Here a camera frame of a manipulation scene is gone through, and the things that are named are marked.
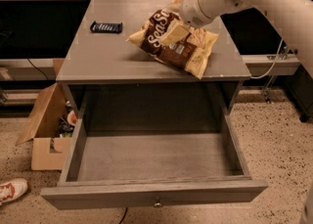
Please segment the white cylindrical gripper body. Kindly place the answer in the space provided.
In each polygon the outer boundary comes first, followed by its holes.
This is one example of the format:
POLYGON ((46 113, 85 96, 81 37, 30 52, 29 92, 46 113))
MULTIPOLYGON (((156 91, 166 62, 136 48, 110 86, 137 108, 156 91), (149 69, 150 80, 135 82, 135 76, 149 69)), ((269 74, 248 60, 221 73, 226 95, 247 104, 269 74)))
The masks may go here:
POLYGON ((212 23, 225 12, 225 0, 182 0, 179 15, 189 26, 199 28, 212 23))

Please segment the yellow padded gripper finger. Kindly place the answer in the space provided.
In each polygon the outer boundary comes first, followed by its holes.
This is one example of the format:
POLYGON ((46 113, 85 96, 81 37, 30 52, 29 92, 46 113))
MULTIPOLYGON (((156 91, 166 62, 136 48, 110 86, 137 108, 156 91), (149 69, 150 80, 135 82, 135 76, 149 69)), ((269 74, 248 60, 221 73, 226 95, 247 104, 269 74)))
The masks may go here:
POLYGON ((161 22, 159 25, 164 30, 164 34, 159 38, 163 46, 179 42, 189 34, 189 28, 181 20, 174 19, 170 23, 161 22))

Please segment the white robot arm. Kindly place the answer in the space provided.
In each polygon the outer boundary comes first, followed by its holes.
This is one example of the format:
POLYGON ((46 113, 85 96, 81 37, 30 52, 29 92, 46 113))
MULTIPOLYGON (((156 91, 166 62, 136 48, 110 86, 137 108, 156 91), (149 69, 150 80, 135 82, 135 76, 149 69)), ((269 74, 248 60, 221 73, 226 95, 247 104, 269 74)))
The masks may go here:
POLYGON ((311 0, 174 0, 168 9, 187 26, 203 27, 215 18, 249 7, 259 11, 313 76, 313 1, 311 0))

